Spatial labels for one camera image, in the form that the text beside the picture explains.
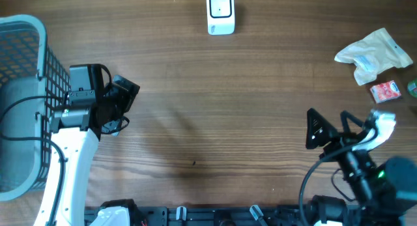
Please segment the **green drink bottle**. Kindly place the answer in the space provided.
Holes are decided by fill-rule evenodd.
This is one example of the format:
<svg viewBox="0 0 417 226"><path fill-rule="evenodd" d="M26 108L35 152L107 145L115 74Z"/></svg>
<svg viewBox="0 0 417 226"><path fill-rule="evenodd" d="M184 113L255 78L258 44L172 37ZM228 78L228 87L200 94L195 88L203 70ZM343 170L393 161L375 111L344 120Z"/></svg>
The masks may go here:
<svg viewBox="0 0 417 226"><path fill-rule="evenodd" d="M407 90L412 97L417 98L417 79L413 79L408 82Z"/></svg>

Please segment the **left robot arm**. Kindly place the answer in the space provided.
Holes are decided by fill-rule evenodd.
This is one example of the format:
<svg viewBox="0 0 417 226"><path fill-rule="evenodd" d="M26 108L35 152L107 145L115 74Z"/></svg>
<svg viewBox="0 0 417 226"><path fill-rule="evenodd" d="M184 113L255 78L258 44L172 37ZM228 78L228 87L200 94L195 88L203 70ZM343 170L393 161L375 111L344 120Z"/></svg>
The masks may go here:
<svg viewBox="0 0 417 226"><path fill-rule="evenodd" d="M50 170L35 225L83 225L85 198L93 157L103 134L118 134L140 87L102 64L70 67L65 104L51 116Z"/></svg>

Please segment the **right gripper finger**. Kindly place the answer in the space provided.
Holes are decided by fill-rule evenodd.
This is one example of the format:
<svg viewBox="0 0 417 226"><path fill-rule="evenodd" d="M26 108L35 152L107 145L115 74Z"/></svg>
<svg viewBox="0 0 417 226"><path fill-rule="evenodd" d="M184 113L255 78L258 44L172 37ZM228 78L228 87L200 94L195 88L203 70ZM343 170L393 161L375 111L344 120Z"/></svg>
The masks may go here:
<svg viewBox="0 0 417 226"><path fill-rule="evenodd" d="M339 133L318 111L310 108L307 111L306 148L315 149L336 140Z"/></svg>
<svg viewBox="0 0 417 226"><path fill-rule="evenodd" d="M343 135L359 135L363 134L363 125L364 122L357 117L355 117L353 114L349 113L348 111L342 111L340 113L340 119L341 119L341 125L343 128L343 131L340 132L340 134ZM349 121L351 121L353 124L357 125L357 127L360 128L360 131L358 133L352 132L349 126Z"/></svg>

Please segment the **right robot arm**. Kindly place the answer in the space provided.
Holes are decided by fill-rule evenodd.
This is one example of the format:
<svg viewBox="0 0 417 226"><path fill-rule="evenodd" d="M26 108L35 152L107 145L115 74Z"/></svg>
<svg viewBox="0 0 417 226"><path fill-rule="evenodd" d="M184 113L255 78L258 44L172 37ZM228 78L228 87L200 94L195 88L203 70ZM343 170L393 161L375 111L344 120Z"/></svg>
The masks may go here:
<svg viewBox="0 0 417 226"><path fill-rule="evenodd" d="M416 205L416 164L394 156L376 165L370 152L387 141L396 126L395 114L371 110L365 121L342 111L342 131L332 126L318 111L307 112L306 148L323 148L319 160L305 175L298 195L303 225L402 225L406 211ZM336 162L344 181L354 193L350 198L316 195L304 204L304 191L313 172L324 162Z"/></svg>

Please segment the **brown cream snack pouch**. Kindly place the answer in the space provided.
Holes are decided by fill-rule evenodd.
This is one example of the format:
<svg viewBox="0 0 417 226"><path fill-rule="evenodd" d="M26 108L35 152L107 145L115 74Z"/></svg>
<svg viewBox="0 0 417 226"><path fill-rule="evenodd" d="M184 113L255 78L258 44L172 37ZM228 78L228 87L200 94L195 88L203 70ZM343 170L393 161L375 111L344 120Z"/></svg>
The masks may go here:
<svg viewBox="0 0 417 226"><path fill-rule="evenodd" d="M365 38L339 51L334 60L354 64L354 78L359 86L371 83L391 68L406 68L413 64L410 56L395 42L385 28L373 31Z"/></svg>

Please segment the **red Kleenex tissue pack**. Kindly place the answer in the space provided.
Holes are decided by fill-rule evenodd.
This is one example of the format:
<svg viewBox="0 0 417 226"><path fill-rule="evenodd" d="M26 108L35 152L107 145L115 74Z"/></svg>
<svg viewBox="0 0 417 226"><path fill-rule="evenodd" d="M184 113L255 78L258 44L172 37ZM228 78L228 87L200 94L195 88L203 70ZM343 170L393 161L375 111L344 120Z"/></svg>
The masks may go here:
<svg viewBox="0 0 417 226"><path fill-rule="evenodd" d="M401 93L394 80L374 85L370 88L370 92L377 104L388 100L393 100L401 96Z"/></svg>

